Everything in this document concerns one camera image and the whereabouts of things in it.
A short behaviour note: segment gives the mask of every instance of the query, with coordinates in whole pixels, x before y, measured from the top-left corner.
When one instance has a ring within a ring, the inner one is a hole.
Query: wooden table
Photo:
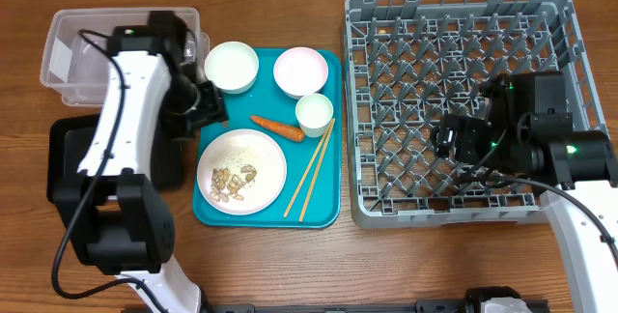
[[[574,1],[616,140],[618,1]],[[117,312],[141,304],[128,288],[78,301],[61,299],[51,289],[51,263],[64,227],[45,198],[49,127],[60,118],[96,110],[64,106],[59,94],[40,84],[39,73],[57,11],[148,6],[197,8],[212,44],[236,40],[342,51],[344,0],[0,0],[1,311]],[[572,311],[560,254],[546,224],[361,230],[351,220],[344,179],[341,214],[325,230],[211,228],[191,209],[196,151],[197,142],[185,151],[189,174],[183,188],[164,198],[176,221],[176,256],[215,304],[412,302],[461,298],[470,287],[509,285],[526,298],[549,299],[554,312]],[[346,158],[343,176],[348,176]],[[82,291],[109,279],[79,265],[67,251],[61,271],[66,290]]]

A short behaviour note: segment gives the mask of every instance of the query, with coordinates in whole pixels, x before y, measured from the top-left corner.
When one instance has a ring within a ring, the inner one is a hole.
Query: teal tray
[[[332,101],[335,109],[334,117],[337,119],[333,129],[330,144],[324,155],[320,175],[316,180],[311,202],[307,208],[303,222],[299,222],[300,211],[314,167],[307,176],[302,190],[296,197],[296,201],[287,218],[283,212],[288,208],[298,182],[307,168],[307,164],[315,152],[320,138],[305,138],[301,143],[295,143],[277,134],[271,133],[256,126],[249,116],[258,115],[274,121],[297,125],[295,118],[295,106],[297,100],[286,96],[274,82],[272,70],[274,63],[286,49],[284,48],[256,48],[255,51],[260,59],[258,76],[249,91],[240,95],[225,95],[225,106],[228,110],[230,123],[228,128],[215,124],[202,128],[200,136],[200,150],[198,162],[202,152],[219,135],[226,131],[251,128],[269,135],[281,146],[288,163],[288,177],[279,197],[267,208],[250,215],[229,215],[216,210],[211,206],[195,183],[193,192],[193,212],[200,221],[212,226],[244,226],[244,227],[291,227],[291,228],[323,228],[335,221],[341,209],[341,154],[342,154],[342,78],[341,63],[332,52],[319,50],[320,54],[328,63],[328,80],[322,89],[322,93]]]

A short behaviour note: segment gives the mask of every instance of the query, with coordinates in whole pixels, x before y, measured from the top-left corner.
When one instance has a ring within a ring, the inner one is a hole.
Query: carrot
[[[262,128],[266,128],[271,132],[277,133],[292,141],[301,142],[305,139],[305,133],[300,128],[278,123],[255,115],[251,116],[251,121]]]

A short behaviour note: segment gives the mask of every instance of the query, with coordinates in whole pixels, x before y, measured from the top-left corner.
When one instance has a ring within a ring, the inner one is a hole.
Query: dish rack
[[[572,0],[346,0],[345,20],[360,227],[546,220],[524,186],[454,185],[468,166],[435,157],[429,140],[443,114],[483,118],[479,85],[502,72],[562,71],[575,130],[607,133]]]

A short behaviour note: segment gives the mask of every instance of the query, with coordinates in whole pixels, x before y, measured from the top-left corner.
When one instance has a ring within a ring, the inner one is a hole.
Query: chopsticks
[[[313,192],[313,187],[316,184],[316,179],[318,178],[318,174],[320,173],[320,167],[322,166],[322,160],[324,158],[324,154],[326,153],[326,149],[328,148],[330,134],[332,133],[334,126],[335,126],[335,119],[333,118],[332,120],[330,120],[330,123],[328,124],[328,128],[326,129],[326,132],[322,135],[322,139],[320,140],[320,143],[318,143],[318,147],[316,148],[316,151],[313,153],[313,156],[311,157],[311,160],[309,161],[309,164],[307,165],[307,169],[305,169],[305,173],[302,175],[302,178],[300,179],[300,182],[298,183],[298,187],[296,188],[296,191],[294,195],[292,196],[292,199],[290,200],[288,209],[286,210],[285,213],[283,213],[283,217],[288,217],[288,214],[290,213],[290,209],[292,208],[292,205],[294,204],[296,197],[298,193],[300,192],[300,189],[302,188],[302,185],[304,184],[305,179],[307,178],[307,174],[309,174],[309,171],[311,170],[311,166],[313,165],[314,160],[316,160],[318,151],[322,147],[322,144],[324,143],[324,140],[325,140],[326,144],[324,145],[323,150],[320,153],[320,159],[318,160],[316,171],[313,174],[313,179],[311,181],[311,185],[309,186],[309,192],[307,192],[307,196],[305,197],[305,203],[302,206],[302,212],[300,213],[300,219],[298,221],[302,222],[302,220],[304,219],[305,212],[307,212],[307,206],[309,205],[309,201],[311,200],[311,193]]]

